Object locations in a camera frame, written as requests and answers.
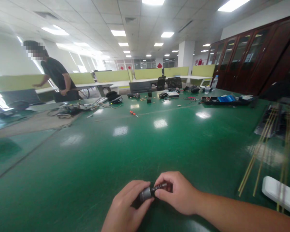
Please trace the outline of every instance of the green table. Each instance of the green table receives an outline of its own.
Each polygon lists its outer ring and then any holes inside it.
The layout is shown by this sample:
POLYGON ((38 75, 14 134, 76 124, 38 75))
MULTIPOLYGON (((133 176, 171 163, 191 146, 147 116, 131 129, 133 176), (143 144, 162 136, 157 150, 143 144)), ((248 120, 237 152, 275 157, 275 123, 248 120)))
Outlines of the green table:
MULTIPOLYGON (((208 96, 226 93, 215 90, 208 96)), ((182 98, 191 95, 185 92, 180 99, 163 101, 153 92, 151 104, 123 96, 120 108, 102 108, 90 118, 91 112, 86 112, 71 127, 49 134, 0 177, 0 231, 99 231, 113 197, 129 181, 154 183, 161 172, 172 170, 201 191, 275 209, 261 186, 266 175, 279 178, 281 140, 268 143, 277 154, 264 160, 256 197, 252 192, 259 159, 241 198, 237 192, 251 159, 249 151, 259 139, 253 131, 269 102, 260 100, 254 110, 187 104, 182 98)), ((200 99, 203 94, 193 96, 200 99)), ((24 135, 17 148, 10 146, 9 154, 27 146, 24 135)), ((0 154, 5 152, 3 140, 0 154)), ((139 231, 202 229, 216 231, 204 219, 183 216, 156 200, 139 231)))

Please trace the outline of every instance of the office chair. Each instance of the office chair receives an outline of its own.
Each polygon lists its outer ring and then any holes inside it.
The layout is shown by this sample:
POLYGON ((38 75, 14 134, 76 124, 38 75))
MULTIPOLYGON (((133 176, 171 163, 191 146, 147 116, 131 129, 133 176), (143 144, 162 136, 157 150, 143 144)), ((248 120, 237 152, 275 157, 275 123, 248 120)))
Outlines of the office chair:
POLYGON ((170 77, 167 80, 168 88, 182 88, 180 77, 170 77))
POLYGON ((157 82, 157 91, 164 90, 165 76, 159 77, 157 82))
POLYGON ((151 90, 151 82, 130 82, 131 93, 147 92, 151 90))

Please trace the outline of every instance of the yellow-green desk partition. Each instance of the yellow-green desk partition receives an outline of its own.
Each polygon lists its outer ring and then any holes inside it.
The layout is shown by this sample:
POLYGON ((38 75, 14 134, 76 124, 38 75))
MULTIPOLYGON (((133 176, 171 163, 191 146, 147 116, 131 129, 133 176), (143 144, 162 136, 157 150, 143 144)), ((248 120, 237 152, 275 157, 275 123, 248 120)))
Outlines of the yellow-green desk partition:
POLYGON ((215 64, 193 66, 192 75, 213 77, 214 70, 215 70, 215 64))
POLYGON ((165 68, 164 75, 166 77, 188 76, 189 67, 165 68))
POLYGON ((0 76, 0 92, 16 91, 26 89, 45 89, 51 87, 46 82, 42 87, 33 87, 41 83, 44 75, 21 75, 21 76, 0 76))
POLYGON ((95 72, 99 83, 114 81, 129 81, 128 71, 95 72))
POLYGON ((74 84, 91 84, 94 83, 94 78, 91 72, 70 73, 70 77, 74 84))
POLYGON ((142 79, 152 79, 152 78, 159 78, 162 76, 161 69, 136 69, 134 70, 135 79, 142 80, 142 79))

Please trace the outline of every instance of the man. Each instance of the man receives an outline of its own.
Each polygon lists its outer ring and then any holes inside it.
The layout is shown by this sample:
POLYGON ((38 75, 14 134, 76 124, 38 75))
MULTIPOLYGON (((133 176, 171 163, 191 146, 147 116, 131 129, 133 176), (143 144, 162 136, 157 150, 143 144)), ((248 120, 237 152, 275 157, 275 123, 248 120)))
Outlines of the man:
POLYGON ((34 57, 41 60, 41 66, 45 73, 42 82, 33 85, 34 87, 43 86, 51 78, 63 96, 66 96, 68 91, 76 89, 74 82, 64 66, 58 60, 49 57, 46 49, 40 43, 33 40, 26 40, 23 46, 34 57))

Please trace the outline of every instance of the white column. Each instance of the white column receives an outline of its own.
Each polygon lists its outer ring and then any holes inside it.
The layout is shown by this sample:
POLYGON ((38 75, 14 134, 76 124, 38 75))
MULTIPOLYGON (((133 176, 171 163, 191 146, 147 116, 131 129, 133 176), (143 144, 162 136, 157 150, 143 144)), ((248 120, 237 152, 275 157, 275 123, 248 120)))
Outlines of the white column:
POLYGON ((195 41, 184 41, 179 44, 178 67, 189 67, 188 75, 192 71, 195 41))

